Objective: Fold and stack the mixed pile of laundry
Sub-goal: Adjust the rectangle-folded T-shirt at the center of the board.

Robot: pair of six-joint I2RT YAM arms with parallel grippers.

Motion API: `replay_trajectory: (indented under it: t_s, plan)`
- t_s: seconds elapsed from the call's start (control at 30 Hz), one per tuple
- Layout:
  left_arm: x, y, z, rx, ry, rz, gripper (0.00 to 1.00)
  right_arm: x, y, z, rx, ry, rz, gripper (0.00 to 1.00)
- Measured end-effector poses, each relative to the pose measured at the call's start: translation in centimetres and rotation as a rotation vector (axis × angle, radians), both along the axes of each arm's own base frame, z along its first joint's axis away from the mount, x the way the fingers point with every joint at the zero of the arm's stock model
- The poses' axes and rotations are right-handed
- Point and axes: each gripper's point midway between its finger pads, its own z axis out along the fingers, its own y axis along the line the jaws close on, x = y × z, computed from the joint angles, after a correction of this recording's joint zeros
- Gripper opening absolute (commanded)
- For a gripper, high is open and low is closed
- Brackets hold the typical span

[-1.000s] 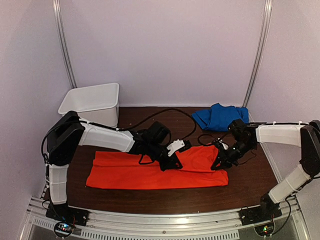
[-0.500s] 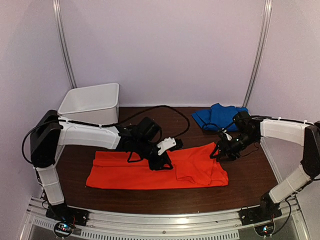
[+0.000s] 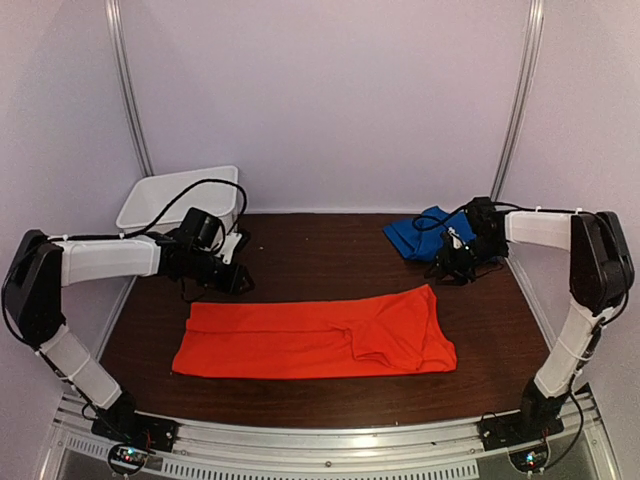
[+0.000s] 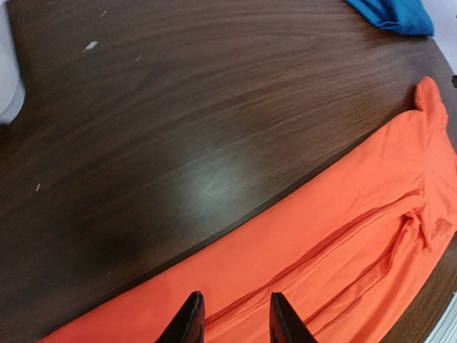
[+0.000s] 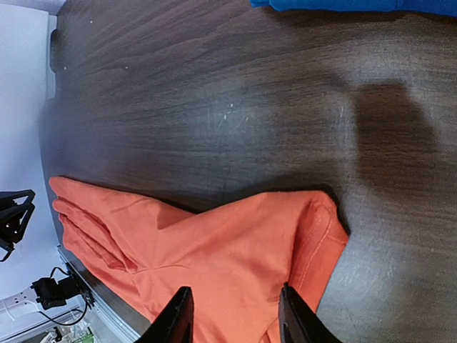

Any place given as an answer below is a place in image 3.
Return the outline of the blue pleated skirt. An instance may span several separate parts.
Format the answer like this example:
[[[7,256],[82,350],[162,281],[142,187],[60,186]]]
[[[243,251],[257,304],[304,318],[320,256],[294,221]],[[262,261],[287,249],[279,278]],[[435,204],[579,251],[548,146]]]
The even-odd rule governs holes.
[[[476,238],[464,212],[446,212],[438,206],[424,210],[417,219],[401,219],[383,228],[383,233],[401,257],[409,261],[432,262],[443,246],[441,234],[453,227],[468,243]]]

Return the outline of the orange t-shirt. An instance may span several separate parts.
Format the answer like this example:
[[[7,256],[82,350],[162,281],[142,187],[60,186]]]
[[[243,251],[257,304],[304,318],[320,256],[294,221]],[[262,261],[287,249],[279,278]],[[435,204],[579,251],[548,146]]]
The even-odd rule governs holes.
[[[454,344],[423,285],[356,300],[195,303],[173,372],[207,379],[316,380],[448,373]]]

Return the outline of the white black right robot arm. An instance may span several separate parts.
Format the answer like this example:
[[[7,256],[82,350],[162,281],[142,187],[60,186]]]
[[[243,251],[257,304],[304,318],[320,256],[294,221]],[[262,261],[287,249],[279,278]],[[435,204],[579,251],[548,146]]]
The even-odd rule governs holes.
[[[453,216],[421,214],[420,232],[438,230],[443,240],[430,272],[438,280],[466,285],[478,268],[509,255],[511,245],[534,245],[568,252],[569,310],[551,352],[532,380],[533,403],[513,419],[519,440],[535,440],[551,424],[541,404],[567,397],[578,372],[592,358],[599,337],[626,309],[635,270],[618,216],[612,211],[523,207],[475,197],[459,207],[474,235],[465,241],[451,229]]]

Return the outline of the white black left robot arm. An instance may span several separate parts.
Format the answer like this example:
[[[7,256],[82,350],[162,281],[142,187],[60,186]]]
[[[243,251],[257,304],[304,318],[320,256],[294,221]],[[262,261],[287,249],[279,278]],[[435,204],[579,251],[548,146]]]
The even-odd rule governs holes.
[[[242,294],[254,282],[235,257],[250,239],[237,224],[226,226],[197,208],[168,231],[157,230],[154,223],[119,234],[53,236],[31,229],[23,234],[1,288],[3,313],[23,344],[90,404],[108,410],[106,429],[121,443],[133,444],[143,436],[143,421],[117,405],[126,396],[124,388],[72,331],[65,290],[115,278],[164,277]]]

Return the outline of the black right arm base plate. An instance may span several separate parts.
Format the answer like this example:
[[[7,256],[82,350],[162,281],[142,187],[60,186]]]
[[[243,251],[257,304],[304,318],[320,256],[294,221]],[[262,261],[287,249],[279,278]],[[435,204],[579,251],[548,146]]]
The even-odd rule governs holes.
[[[541,405],[525,400],[518,411],[505,414],[486,412],[477,422],[477,432],[485,451],[543,440],[564,431],[558,405]]]

